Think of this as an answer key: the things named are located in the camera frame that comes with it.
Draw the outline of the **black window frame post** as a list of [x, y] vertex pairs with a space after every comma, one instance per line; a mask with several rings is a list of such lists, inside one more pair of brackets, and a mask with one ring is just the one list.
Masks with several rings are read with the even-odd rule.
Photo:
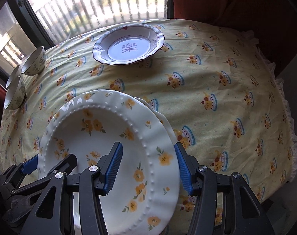
[[29, 0], [8, 0], [8, 5], [20, 27], [35, 47], [43, 46], [47, 50], [55, 46], [32, 9]]

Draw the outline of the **red curtain right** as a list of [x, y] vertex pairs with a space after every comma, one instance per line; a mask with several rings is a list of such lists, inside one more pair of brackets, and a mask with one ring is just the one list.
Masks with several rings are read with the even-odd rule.
[[173, 0], [174, 16], [220, 27], [254, 30], [279, 15], [282, 0]]

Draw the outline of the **balcony railing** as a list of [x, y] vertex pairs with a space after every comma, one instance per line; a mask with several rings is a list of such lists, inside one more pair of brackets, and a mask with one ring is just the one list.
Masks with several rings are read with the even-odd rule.
[[[29, 0], [55, 45], [116, 23], [166, 18], [168, 0]], [[6, 2], [0, 10], [0, 53], [13, 65], [36, 48]]]

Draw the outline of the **floral ceramic bowl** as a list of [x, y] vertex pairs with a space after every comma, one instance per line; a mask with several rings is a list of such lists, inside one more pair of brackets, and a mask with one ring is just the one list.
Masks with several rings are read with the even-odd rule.
[[23, 79], [17, 76], [9, 85], [4, 101], [4, 109], [15, 110], [21, 107], [26, 97]]

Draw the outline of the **scalloped yellow flower plate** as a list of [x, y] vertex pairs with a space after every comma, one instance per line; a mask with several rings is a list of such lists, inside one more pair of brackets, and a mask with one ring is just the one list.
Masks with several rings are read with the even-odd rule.
[[176, 135], [172, 129], [172, 126], [170, 125], [169, 121], [166, 119], [166, 117], [161, 114], [158, 111], [155, 111], [153, 108], [150, 107], [150, 105], [143, 99], [138, 98], [138, 97], [134, 97], [136, 100], [138, 100], [139, 102], [141, 102], [143, 105], [145, 105], [146, 107], [149, 108], [149, 110], [151, 112], [153, 112], [153, 114], [155, 114], [155, 116], [159, 119], [159, 121], [162, 123], [162, 125], [164, 126], [164, 128], [166, 129], [168, 136], [172, 142], [173, 145], [175, 145], [175, 143], [177, 143], [177, 138]]

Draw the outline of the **red character white plate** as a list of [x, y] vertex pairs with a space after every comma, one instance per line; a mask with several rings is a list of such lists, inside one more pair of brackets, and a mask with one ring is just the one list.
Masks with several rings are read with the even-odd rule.
[[128, 24], [106, 31], [92, 49], [93, 58], [105, 65], [128, 65], [154, 55], [162, 48], [165, 36], [147, 24]]

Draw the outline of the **yellow cake print tablecloth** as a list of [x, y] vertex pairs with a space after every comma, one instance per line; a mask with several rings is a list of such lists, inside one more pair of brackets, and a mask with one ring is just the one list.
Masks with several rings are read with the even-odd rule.
[[[128, 65], [93, 58], [98, 38], [115, 27], [80, 34], [48, 49], [44, 70], [22, 76], [26, 97], [4, 110], [0, 170], [36, 154], [44, 131], [66, 102], [94, 90], [145, 100], [163, 114], [189, 155], [212, 171], [240, 173], [260, 202], [293, 180], [297, 137], [274, 65], [239, 32], [188, 20], [149, 20], [165, 42]], [[179, 180], [175, 212], [161, 234], [186, 234], [196, 198]]]

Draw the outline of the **beaded rim floral plate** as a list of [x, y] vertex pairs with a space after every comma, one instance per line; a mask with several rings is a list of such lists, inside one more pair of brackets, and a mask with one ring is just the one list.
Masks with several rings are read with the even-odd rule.
[[118, 91], [94, 90], [63, 104], [41, 139], [38, 176], [63, 158], [77, 159], [81, 174], [119, 150], [101, 168], [100, 197], [109, 234], [161, 234], [179, 196], [179, 167], [171, 128], [142, 101]]

